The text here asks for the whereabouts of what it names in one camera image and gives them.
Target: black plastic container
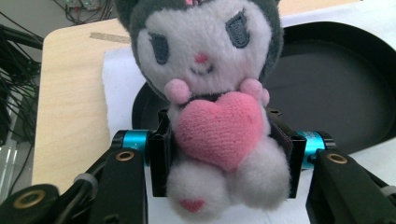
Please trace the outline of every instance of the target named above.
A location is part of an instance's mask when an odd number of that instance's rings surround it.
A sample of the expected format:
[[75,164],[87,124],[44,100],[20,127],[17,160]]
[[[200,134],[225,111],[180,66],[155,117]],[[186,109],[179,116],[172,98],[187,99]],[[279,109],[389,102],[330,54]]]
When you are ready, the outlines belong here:
[[[283,53],[264,86],[269,106],[293,130],[327,132],[346,153],[396,136],[396,51],[359,28],[336,22],[285,28]],[[134,129],[156,129],[157,111],[167,105],[144,85]]]

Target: plush eye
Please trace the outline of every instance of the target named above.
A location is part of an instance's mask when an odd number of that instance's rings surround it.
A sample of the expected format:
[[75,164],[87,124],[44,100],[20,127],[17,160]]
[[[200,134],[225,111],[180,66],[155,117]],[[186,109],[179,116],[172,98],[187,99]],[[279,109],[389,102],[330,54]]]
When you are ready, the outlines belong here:
[[239,12],[236,16],[227,21],[225,29],[236,48],[242,49],[247,46],[249,34],[247,31],[247,18],[244,12]]
[[158,64],[166,64],[169,58],[169,46],[166,36],[149,34],[151,36],[151,45],[154,49],[155,60]]

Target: heart plush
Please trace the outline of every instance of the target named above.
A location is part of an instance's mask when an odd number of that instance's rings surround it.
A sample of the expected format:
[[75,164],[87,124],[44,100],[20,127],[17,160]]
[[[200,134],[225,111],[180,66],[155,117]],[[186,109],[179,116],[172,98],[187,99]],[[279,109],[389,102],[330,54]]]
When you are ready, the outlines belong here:
[[181,112],[175,137],[189,156],[233,171],[263,134],[262,109],[250,95],[231,91],[216,102],[194,100]]

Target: robotic arm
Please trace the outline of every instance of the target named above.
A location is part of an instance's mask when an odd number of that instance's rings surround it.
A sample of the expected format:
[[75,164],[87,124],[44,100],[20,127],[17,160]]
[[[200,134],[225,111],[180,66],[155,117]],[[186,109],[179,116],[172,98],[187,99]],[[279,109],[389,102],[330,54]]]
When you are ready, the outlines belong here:
[[[396,223],[396,188],[339,151],[326,133],[295,132],[276,110],[267,111],[272,137],[285,149],[295,198],[302,168],[314,167],[306,210],[311,223]],[[155,197],[164,197],[176,152],[166,111],[154,132],[118,131],[110,149],[59,195],[35,185],[0,206],[1,223],[148,223],[144,165],[150,165]]]

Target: plush toy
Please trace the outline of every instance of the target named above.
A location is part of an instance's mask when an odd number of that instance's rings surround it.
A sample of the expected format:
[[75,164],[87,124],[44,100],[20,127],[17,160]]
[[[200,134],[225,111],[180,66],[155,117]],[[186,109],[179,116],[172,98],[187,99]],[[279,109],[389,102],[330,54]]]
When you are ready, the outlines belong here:
[[187,220],[235,203],[275,209],[289,195],[262,87],[282,49],[276,0],[116,0],[148,84],[170,101],[179,149],[167,197]]

